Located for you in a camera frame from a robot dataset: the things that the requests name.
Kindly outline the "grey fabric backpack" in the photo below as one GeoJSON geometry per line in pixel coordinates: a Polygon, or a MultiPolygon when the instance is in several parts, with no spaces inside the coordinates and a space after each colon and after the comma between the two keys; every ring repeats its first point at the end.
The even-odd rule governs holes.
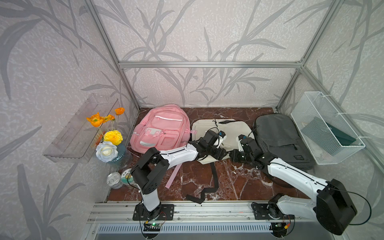
{"type": "Polygon", "coordinates": [[[311,170],[315,166],[316,161],[290,117],[283,114],[263,115],[255,120],[253,128],[263,152],[272,153],[300,170],[311,170]]]}

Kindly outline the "pink backpack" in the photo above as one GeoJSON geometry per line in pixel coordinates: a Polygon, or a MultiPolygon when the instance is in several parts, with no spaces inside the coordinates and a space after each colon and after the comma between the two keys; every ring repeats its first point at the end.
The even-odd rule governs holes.
{"type": "Polygon", "coordinates": [[[167,151],[184,147],[190,139],[190,121],[177,105],[152,109],[135,127],[130,144],[142,155],[150,148],[167,151]]]}

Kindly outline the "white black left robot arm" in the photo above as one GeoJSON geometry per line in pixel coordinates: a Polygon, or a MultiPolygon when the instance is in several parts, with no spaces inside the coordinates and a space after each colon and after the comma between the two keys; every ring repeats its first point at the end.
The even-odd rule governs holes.
{"type": "Polygon", "coordinates": [[[157,188],[170,168],[186,162],[204,160],[208,156],[222,160],[227,155],[227,151],[221,148],[226,137],[223,131],[216,133],[208,130],[203,137],[188,142],[184,147],[167,151],[159,151],[155,147],[148,149],[131,170],[141,191],[146,211],[153,213],[160,210],[157,188]]]}

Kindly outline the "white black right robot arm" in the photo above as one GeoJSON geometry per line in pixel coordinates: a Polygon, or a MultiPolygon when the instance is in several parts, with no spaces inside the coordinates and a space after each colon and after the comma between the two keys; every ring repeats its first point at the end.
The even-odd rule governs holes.
{"type": "Polygon", "coordinates": [[[285,216],[316,220],[327,231],[342,235],[357,215],[357,209],[345,186],[333,179],[312,176],[269,152],[262,152],[256,140],[236,137],[238,147],[230,152],[234,162],[247,164],[268,177],[280,179],[307,196],[307,199],[276,194],[266,207],[254,205],[262,216],[280,219],[285,216]]]}

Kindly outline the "right controller circuit board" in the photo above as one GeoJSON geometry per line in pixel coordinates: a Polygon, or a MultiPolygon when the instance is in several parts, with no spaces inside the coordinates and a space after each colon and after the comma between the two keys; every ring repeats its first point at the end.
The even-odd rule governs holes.
{"type": "Polygon", "coordinates": [[[276,238],[284,238],[288,233],[290,224],[286,223],[271,223],[270,230],[271,234],[276,238]]]}

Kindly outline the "controller circuit board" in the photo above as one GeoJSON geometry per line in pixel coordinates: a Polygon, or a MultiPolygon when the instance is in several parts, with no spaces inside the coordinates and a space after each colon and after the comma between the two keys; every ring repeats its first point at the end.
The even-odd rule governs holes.
{"type": "Polygon", "coordinates": [[[271,223],[270,230],[271,234],[276,238],[284,238],[288,233],[290,224],[286,223],[271,223]]]}
{"type": "Polygon", "coordinates": [[[160,232],[165,221],[163,222],[145,222],[143,232],[160,232]]]}

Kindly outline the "teal glass vase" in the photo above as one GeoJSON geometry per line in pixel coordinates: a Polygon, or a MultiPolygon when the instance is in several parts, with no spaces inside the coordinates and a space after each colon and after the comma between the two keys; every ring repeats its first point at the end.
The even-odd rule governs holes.
{"type": "Polygon", "coordinates": [[[117,145],[117,151],[117,157],[108,162],[108,164],[118,170],[126,169],[131,164],[133,156],[124,144],[117,145]]]}

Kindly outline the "green labelled tin can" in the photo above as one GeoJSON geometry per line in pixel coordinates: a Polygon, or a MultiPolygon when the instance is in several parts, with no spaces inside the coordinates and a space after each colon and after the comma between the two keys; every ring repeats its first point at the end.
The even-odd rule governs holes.
{"type": "Polygon", "coordinates": [[[133,186],[135,181],[131,174],[132,169],[126,169],[121,174],[121,181],[124,185],[133,186]]]}

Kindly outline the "yellow artificial flower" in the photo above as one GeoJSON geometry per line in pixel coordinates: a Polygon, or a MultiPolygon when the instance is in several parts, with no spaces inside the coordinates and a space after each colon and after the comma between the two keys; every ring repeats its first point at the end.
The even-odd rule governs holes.
{"type": "Polygon", "coordinates": [[[111,142],[113,145],[118,146],[122,141],[123,136],[118,130],[108,131],[104,134],[104,142],[111,142]]]}

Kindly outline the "small orange artificial flower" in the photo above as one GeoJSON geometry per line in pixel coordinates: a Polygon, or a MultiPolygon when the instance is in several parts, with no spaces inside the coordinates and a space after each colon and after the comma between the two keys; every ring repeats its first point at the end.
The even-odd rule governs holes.
{"type": "Polygon", "coordinates": [[[122,115],[125,112],[125,108],[117,108],[115,109],[115,113],[117,116],[122,115]]]}

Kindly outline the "left controller circuit board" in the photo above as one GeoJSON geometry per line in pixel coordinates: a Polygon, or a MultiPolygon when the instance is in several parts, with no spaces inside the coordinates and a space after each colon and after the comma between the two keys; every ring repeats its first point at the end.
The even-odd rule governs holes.
{"type": "Polygon", "coordinates": [[[145,222],[143,232],[160,232],[165,221],[163,222],[145,222]]]}

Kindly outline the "silver tin can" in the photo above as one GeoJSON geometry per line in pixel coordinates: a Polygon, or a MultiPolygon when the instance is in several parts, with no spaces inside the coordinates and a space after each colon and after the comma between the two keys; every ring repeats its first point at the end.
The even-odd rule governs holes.
{"type": "Polygon", "coordinates": [[[124,185],[120,173],[114,172],[109,174],[107,177],[107,185],[114,190],[120,189],[124,185]]]}

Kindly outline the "white artificial rose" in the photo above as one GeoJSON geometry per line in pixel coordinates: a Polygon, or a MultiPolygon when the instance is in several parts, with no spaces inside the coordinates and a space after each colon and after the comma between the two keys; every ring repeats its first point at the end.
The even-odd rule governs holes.
{"type": "Polygon", "coordinates": [[[117,146],[112,142],[102,142],[96,147],[96,157],[104,163],[111,162],[118,156],[117,146]]]}

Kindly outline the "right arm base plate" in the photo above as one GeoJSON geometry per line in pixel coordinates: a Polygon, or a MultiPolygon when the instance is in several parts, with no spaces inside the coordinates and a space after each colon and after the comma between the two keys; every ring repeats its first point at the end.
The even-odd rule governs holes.
{"type": "Polygon", "coordinates": [[[253,202],[251,208],[254,213],[255,220],[281,220],[289,221],[295,218],[294,215],[284,215],[276,204],[260,204],[253,202]]]}

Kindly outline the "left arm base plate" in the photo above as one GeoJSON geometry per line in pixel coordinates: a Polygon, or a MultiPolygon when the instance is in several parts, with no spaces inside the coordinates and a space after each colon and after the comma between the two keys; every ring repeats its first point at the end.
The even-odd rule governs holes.
{"type": "Polygon", "coordinates": [[[160,204],[153,211],[147,210],[143,203],[135,206],[133,221],[171,221],[175,213],[175,205],[160,204]]]}

